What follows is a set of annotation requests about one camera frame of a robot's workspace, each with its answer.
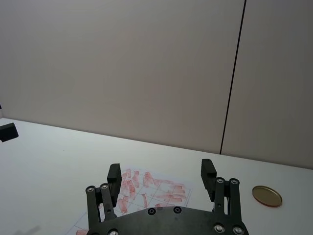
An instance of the bolt head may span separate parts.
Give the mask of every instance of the bolt head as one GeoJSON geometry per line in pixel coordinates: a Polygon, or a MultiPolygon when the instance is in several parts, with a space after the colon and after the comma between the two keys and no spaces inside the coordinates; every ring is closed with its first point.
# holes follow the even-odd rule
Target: bolt head
{"type": "Polygon", "coordinates": [[[237,235],[242,235],[244,234],[244,231],[242,230],[242,228],[239,228],[239,227],[235,227],[233,229],[234,233],[237,234],[237,235]]]}
{"type": "Polygon", "coordinates": [[[224,228],[222,225],[220,225],[220,224],[215,225],[215,226],[214,226],[214,229],[215,229],[215,231],[217,231],[218,233],[223,233],[223,232],[225,231],[225,228],[224,228]]]}
{"type": "Polygon", "coordinates": [[[108,235],[118,235],[118,231],[112,230],[108,233],[108,235]]]}

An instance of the white wall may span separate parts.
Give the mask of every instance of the white wall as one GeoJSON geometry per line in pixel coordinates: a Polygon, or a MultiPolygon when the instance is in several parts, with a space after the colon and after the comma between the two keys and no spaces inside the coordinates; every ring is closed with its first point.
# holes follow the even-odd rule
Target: white wall
{"type": "Polygon", "coordinates": [[[312,11],[247,2],[223,154],[313,168],[312,11]]]}
{"type": "Polygon", "coordinates": [[[243,0],[2,0],[3,115],[219,152],[243,0]]]}

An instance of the screw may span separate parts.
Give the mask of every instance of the screw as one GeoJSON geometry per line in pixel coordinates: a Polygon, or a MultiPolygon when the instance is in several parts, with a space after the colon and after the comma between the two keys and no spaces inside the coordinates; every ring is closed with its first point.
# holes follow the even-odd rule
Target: screw
{"type": "Polygon", "coordinates": [[[218,233],[223,233],[223,232],[225,232],[225,228],[224,228],[222,225],[220,225],[220,224],[215,225],[215,226],[214,226],[214,229],[215,229],[215,231],[217,231],[218,233]]]}
{"type": "Polygon", "coordinates": [[[242,235],[242,234],[244,234],[244,231],[243,231],[242,228],[240,228],[240,227],[235,227],[235,228],[233,229],[233,231],[234,231],[234,233],[237,234],[237,235],[242,235]]]}
{"type": "Polygon", "coordinates": [[[110,230],[108,232],[108,235],[118,235],[118,231],[117,230],[110,230]]]}
{"type": "Polygon", "coordinates": [[[231,183],[236,185],[236,184],[238,184],[238,181],[237,180],[231,180],[231,183]]]}

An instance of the white table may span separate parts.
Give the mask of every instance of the white table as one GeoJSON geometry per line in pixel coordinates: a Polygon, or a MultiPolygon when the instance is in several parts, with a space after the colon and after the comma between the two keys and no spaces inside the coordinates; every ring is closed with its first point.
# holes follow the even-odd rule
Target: white table
{"type": "Polygon", "coordinates": [[[85,188],[105,182],[112,163],[193,181],[188,207],[210,211],[200,177],[204,158],[213,161],[218,176],[240,180],[242,218],[251,235],[312,234],[312,170],[0,118],[0,125],[11,122],[20,136],[0,142],[1,235],[36,227],[36,235],[64,235],[86,211],[85,188]],[[276,189],[283,205],[256,202],[255,185],[276,189]]]}

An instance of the red sketch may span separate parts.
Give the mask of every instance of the red sketch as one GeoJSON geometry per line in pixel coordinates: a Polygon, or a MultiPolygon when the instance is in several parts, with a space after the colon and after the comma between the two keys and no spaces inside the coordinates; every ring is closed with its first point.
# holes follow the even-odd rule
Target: red sketch
{"type": "Polygon", "coordinates": [[[145,195],[145,194],[142,194],[142,197],[143,197],[143,206],[144,206],[144,207],[148,207],[146,195],[145,195]]]}
{"type": "Polygon", "coordinates": [[[136,196],[140,192],[140,187],[149,188],[154,186],[159,188],[157,193],[149,194],[149,200],[145,193],[141,193],[141,199],[136,200],[135,205],[147,208],[148,206],[155,206],[155,207],[166,207],[166,206],[174,206],[172,203],[181,203],[183,200],[186,199],[185,195],[185,185],[178,184],[171,180],[161,180],[161,179],[154,179],[150,172],[145,172],[144,175],[141,175],[142,178],[142,185],[139,182],[139,174],[138,170],[131,171],[131,169],[127,169],[122,174],[122,184],[120,194],[124,195],[123,199],[118,199],[117,204],[120,208],[122,213],[127,213],[127,203],[128,200],[134,201],[136,196]],[[148,205],[148,201],[151,201],[151,198],[155,198],[156,200],[160,201],[160,203],[156,203],[154,205],[148,205]]]}
{"type": "Polygon", "coordinates": [[[123,199],[118,199],[117,204],[122,213],[127,212],[128,196],[124,196],[123,199]]]}
{"type": "Polygon", "coordinates": [[[136,188],[139,187],[139,171],[134,171],[133,183],[136,188]]]}
{"type": "Polygon", "coordinates": [[[152,175],[150,174],[150,172],[146,172],[143,180],[142,180],[143,186],[148,188],[149,184],[153,184],[153,178],[152,175]]]}
{"type": "Polygon", "coordinates": [[[134,184],[131,180],[128,181],[128,189],[129,189],[130,199],[134,200],[136,197],[136,189],[135,189],[134,184]]]}
{"type": "Polygon", "coordinates": [[[155,207],[173,207],[175,206],[174,204],[169,204],[169,203],[158,203],[155,204],[155,207]]]}

